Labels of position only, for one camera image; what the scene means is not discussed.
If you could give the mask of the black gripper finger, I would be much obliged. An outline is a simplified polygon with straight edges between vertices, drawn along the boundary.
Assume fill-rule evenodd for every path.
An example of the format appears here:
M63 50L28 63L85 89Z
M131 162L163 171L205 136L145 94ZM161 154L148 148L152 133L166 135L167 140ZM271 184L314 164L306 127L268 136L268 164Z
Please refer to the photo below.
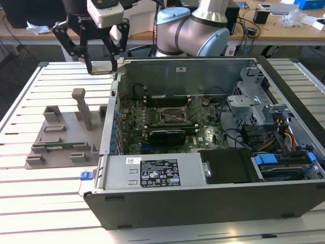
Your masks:
M130 29L129 20L127 18L123 18L121 23L117 24L117 30L121 33L121 38L117 44L114 44L110 36L110 29L111 27L108 28L108 34L103 36L103 43L110 54L112 66L111 72L116 72L118 68L117 60L119 59L119 55L126 50Z
M52 32L68 55L71 57L76 56L79 61L85 63L88 73L92 74L92 63L87 49L88 41L86 39L85 31L86 28L82 25L80 44L76 45L68 35L68 24L66 21L57 22L52 29Z

